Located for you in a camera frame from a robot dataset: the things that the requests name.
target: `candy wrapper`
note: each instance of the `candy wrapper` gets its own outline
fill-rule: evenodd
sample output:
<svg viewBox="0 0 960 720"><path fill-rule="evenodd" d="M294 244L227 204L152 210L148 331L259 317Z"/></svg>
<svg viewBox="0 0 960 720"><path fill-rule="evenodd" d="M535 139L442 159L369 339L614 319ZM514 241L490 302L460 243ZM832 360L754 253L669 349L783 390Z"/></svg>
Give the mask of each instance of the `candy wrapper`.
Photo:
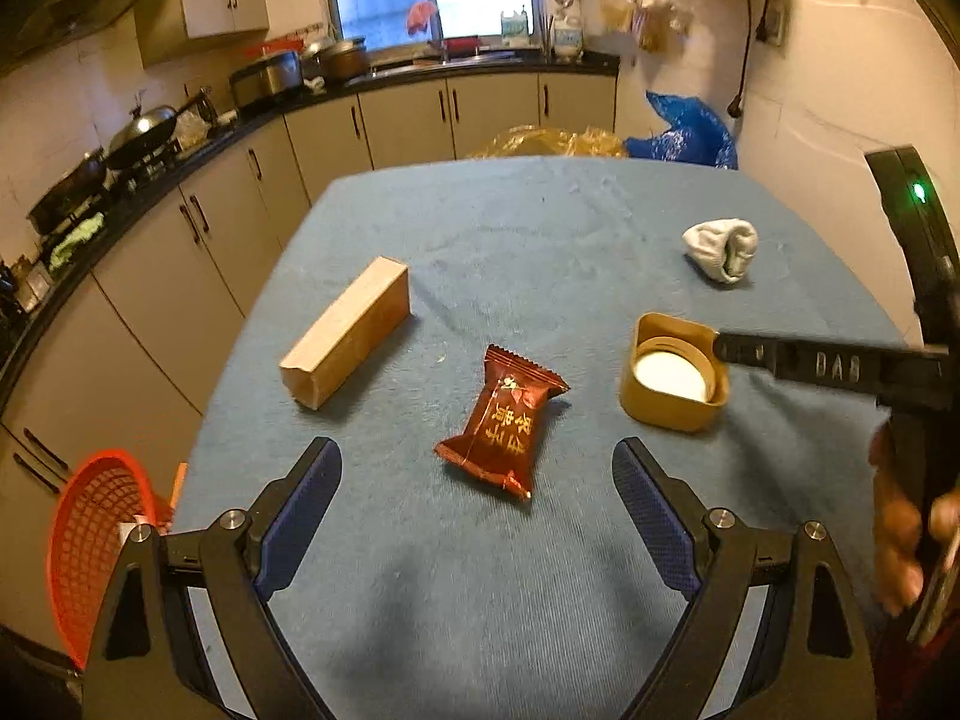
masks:
<svg viewBox="0 0 960 720"><path fill-rule="evenodd" d="M529 500L539 410L570 389L552 370L491 344L484 356L485 384L462 436L434 451L478 479Z"/></svg>

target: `hand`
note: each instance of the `hand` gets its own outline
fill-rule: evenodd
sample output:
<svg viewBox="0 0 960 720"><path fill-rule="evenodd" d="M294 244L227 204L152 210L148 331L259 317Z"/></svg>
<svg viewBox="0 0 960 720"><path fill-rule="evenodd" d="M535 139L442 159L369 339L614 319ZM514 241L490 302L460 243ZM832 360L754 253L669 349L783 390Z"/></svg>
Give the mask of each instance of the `hand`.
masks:
<svg viewBox="0 0 960 720"><path fill-rule="evenodd" d="M883 608L896 617L915 604L923 592L923 570L916 559L923 522L917 507L910 503L896 483L889 425L883 425L874 436L870 445L870 465L877 469L874 477L877 594ZM930 535L940 543L949 543L958 523L960 490L954 490L934 502L928 523Z"/></svg>

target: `frying pan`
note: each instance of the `frying pan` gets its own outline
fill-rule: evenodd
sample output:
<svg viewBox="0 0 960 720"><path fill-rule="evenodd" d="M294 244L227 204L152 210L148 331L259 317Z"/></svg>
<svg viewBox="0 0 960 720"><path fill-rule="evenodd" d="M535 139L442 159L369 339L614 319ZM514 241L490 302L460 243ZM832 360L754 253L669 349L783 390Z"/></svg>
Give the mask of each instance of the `frying pan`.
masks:
<svg viewBox="0 0 960 720"><path fill-rule="evenodd" d="M80 165L56 182L27 214L37 234L52 233L80 203L103 186L106 177L104 150L98 148L84 154Z"/></svg>
<svg viewBox="0 0 960 720"><path fill-rule="evenodd" d="M174 135L176 119L188 108L206 100L208 90L202 89L184 105L174 110L169 105L160 105L143 113L140 100L131 110L133 120L110 140L107 167L111 170L128 170L148 154L167 143Z"/></svg>

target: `wall cabinet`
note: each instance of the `wall cabinet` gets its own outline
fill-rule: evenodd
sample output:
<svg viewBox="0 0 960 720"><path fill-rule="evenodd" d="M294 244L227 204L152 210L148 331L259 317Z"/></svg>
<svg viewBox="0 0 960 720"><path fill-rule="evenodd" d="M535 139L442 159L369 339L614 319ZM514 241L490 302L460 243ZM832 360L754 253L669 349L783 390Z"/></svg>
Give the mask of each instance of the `wall cabinet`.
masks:
<svg viewBox="0 0 960 720"><path fill-rule="evenodd" d="M121 448L169 497L200 429L197 412L147 356L92 277L70 296L32 353L3 412L32 452L76 467Z"/></svg>
<svg viewBox="0 0 960 720"><path fill-rule="evenodd" d="M201 413L243 327L179 189L93 271L116 312Z"/></svg>
<svg viewBox="0 0 960 720"><path fill-rule="evenodd" d="M270 26L267 0L140 0L133 18L144 66Z"/></svg>
<svg viewBox="0 0 960 720"><path fill-rule="evenodd" d="M43 466L0 428L0 623L52 650L64 651L47 600L47 538L56 512L56 493L23 469ZM56 482L56 477L47 474Z"/></svg>
<svg viewBox="0 0 960 720"><path fill-rule="evenodd" d="M454 158L446 81L421 81L360 95L376 170Z"/></svg>
<svg viewBox="0 0 960 720"><path fill-rule="evenodd" d="M613 132L616 79L573 73L541 74L539 103L543 127L568 132L600 127Z"/></svg>
<svg viewBox="0 0 960 720"><path fill-rule="evenodd" d="M288 113L286 122L311 204L335 179L373 169L355 95Z"/></svg>
<svg viewBox="0 0 960 720"><path fill-rule="evenodd" d="M187 212L244 316L280 259L248 159L246 143L237 143L181 184Z"/></svg>
<svg viewBox="0 0 960 720"><path fill-rule="evenodd" d="M535 73L448 79L457 159L486 148L512 127L539 124L537 80Z"/></svg>
<svg viewBox="0 0 960 720"><path fill-rule="evenodd" d="M284 120L274 119L246 138L243 145L272 231L280 246L286 248L310 210L310 203Z"/></svg>

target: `blue tablecloth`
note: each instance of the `blue tablecloth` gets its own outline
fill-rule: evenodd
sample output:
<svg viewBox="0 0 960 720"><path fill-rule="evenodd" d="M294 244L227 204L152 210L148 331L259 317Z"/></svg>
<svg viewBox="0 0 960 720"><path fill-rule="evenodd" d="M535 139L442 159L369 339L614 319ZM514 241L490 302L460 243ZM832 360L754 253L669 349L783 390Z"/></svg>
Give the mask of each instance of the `blue tablecloth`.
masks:
<svg viewBox="0 0 960 720"><path fill-rule="evenodd" d="M739 217L760 231L749 278L710 284L680 233ZM408 320L318 413L277 363L376 255L410 266ZM870 610L871 399L733 370L707 435L636 423L617 402L632 324L659 311L717 328L867 341L898 334L846 266L750 178L635 160L535 158L386 170L335 183L280 260L237 341L190 459L179 531L248 506L312 437L344 478L271 609L339 717L616 718L680 618L611 481L642 437L707 507L793 531L826 524ZM488 343L557 370L529 508L433 454L461 432ZM752 590L709 703L733 696L757 627ZM208 608L227 704L246 710Z"/></svg>

